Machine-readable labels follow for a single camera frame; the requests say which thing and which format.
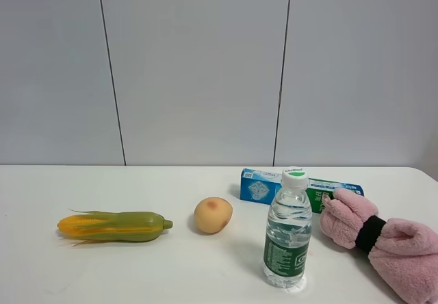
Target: table surface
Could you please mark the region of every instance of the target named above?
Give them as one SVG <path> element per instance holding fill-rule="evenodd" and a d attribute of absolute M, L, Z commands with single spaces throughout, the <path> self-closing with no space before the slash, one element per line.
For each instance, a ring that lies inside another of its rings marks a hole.
<path fill-rule="evenodd" d="M 280 172 L 281 168 L 255 168 Z M 412 168 L 308 168 L 311 177 L 363 186 L 382 218 L 438 231 L 438 183 Z M 242 167 L 0 166 L 0 303 L 403 303 L 362 253 L 326 238 L 313 217 L 307 287 L 262 277 L 268 206 L 239 200 Z M 233 217 L 220 233 L 194 228 L 205 197 Z M 174 227 L 147 243 L 72 247 L 56 224 L 72 210 L 152 211 Z"/>

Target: plastic bottle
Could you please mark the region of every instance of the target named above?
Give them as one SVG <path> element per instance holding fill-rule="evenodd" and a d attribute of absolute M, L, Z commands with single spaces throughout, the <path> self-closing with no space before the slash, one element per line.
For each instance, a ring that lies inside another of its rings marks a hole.
<path fill-rule="evenodd" d="M 276 287 L 293 287 L 304 275 L 312 229 L 308 181 L 302 168 L 285 168 L 282 188 L 269 209 L 263 270 L 266 281 Z"/>

